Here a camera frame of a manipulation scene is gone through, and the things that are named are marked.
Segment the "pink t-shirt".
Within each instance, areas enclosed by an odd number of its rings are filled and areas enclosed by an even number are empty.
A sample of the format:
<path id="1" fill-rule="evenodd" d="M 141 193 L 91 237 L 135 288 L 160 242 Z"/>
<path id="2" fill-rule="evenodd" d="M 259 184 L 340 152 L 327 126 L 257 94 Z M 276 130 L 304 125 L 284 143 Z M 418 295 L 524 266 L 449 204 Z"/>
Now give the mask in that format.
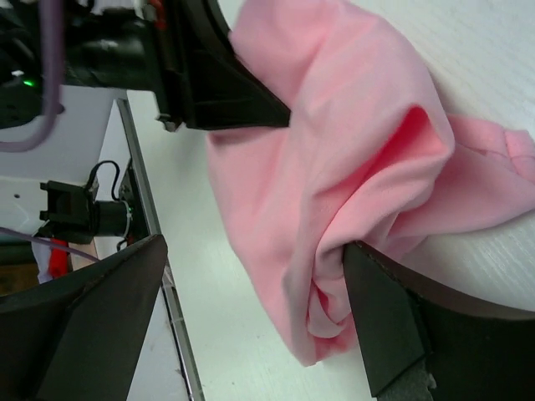
<path id="1" fill-rule="evenodd" d="M 347 1 L 247 1 L 230 39 L 291 115 L 283 129 L 211 132 L 210 182 L 231 247 L 301 364 L 355 345 L 346 243 L 397 260 L 430 235 L 533 209 L 530 135 L 447 113 L 382 17 Z"/>

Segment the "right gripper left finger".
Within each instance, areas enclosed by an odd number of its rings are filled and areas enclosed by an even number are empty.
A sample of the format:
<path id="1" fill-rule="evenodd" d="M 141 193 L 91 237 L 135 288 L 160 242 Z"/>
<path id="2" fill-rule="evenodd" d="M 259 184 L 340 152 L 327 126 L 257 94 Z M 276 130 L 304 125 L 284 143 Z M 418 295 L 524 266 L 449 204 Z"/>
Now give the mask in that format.
<path id="1" fill-rule="evenodd" d="M 125 400 L 167 260 L 148 236 L 1 298 L 3 400 Z"/>

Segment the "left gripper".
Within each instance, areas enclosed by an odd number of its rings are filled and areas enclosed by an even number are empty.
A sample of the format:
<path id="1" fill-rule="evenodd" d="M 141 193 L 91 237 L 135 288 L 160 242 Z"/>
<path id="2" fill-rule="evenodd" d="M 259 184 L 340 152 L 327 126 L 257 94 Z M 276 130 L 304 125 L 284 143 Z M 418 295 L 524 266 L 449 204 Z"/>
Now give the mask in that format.
<path id="1" fill-rule="evenodd" d="M 160 121 L 177 129 L 282 128 L 288 106 L 241 62 L 217 1 L 168 1 L 178 56 L 183 118 L 170 68 L 162 60 L 155 23 L 132 8 L 65 1 L 63 84 L 150 91 Z M 44 72 L 37 3 L 1 3 L 1 126 L 22 126 L 43 114 Z"/>

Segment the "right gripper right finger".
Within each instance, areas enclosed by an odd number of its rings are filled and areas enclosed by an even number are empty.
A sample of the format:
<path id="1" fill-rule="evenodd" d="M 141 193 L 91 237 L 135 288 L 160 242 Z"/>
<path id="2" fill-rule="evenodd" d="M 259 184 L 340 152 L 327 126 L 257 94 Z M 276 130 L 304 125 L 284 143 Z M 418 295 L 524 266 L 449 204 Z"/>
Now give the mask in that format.
<path id="1" fill-rule="evenodd" d="M 344 280 L 377 400 L 532 400 L 534 314 L 459 292 L 361 241 Z"/>

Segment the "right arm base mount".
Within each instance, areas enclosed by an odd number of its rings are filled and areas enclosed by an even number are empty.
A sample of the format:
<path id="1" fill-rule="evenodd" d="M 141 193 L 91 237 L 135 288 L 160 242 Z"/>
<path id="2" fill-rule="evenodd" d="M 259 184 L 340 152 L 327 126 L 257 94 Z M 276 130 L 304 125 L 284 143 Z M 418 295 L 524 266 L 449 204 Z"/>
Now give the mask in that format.
<path id="1" fill-rule="evenodd" d="M 99 162 L 83 185 L 48 181 L 40 185 L 46 193 L 47 207 L 39 212 L 43 225 L 37 235 L 87 245 L 96 237 L 119 237 L 117 246 L 130 246 L 147 237 L 145 213 L 141 204 L 135 172 L 129 163 L 124 174 L 116 162 L 111 184 L 111 199 L 99 200 L 97 173 L 106 161 Z"/>

